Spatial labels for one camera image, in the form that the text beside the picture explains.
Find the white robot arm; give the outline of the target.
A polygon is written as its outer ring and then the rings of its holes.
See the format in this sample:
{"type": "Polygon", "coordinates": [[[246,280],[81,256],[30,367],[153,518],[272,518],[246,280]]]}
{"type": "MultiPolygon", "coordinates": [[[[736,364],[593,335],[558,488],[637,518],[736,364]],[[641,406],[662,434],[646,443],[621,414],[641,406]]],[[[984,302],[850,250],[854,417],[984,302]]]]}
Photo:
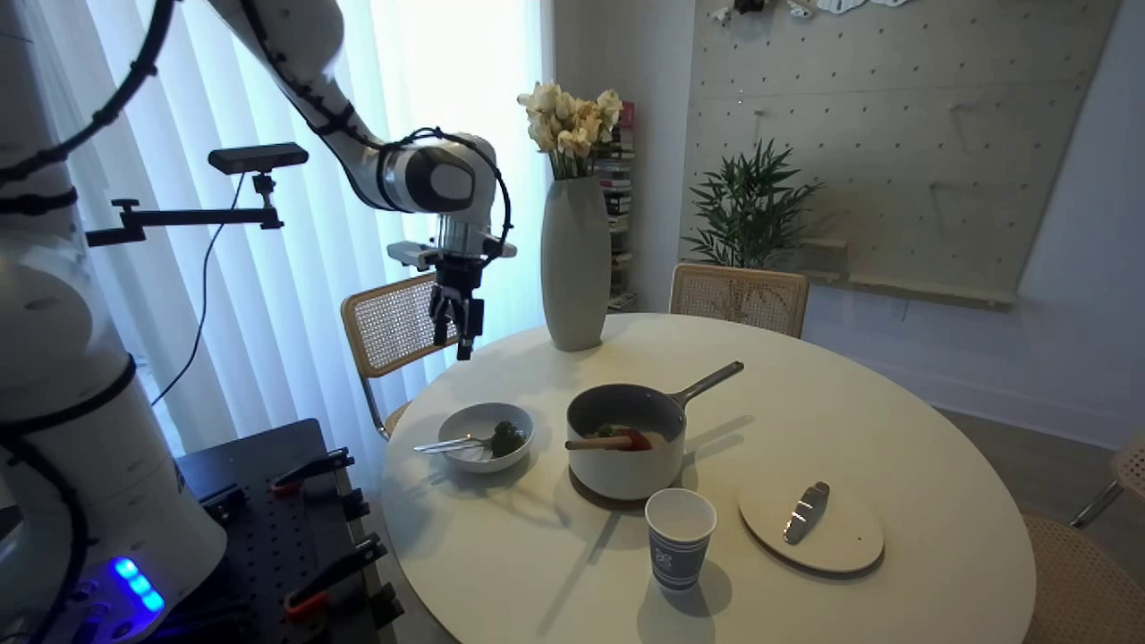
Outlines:
{"type": "MultiPolygon", "coordinates": [[[[465,335],[485,266],[505,250],[512,202],[481,137],[375,141],[328,74],[343,44],[335,0],[211,0],[281,94],[375,212],[437,216],[432,243],[389,253],[428,268],[432,323],[465,335]]],[[[108,320],[89,253],[136,243],[160,219],[80,225],[69,159],[48,126],[30,6],[0,0],[0,451],[25,528],[5,572],[5,630],[21,644],[153,633],[222,565],[227,528],[172,460],[136,359],[108,320]]]]}

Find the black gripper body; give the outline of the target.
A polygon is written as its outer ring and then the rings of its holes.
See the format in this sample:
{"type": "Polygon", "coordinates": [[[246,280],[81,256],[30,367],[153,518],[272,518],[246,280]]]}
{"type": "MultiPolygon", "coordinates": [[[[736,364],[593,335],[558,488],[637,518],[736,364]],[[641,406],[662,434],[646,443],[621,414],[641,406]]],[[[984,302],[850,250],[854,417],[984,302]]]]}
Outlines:
{"type": "Polygon", "coordinates": [[[458,335],[458,323],[474,328],[474,335],[485,334],[485,302],[477,296],[485,280],[481,256],[456,256],[437,253],[432,256],[432,295],[428,295],[428,320],[442,315],[449,323],[449,334],[458,335]]]}

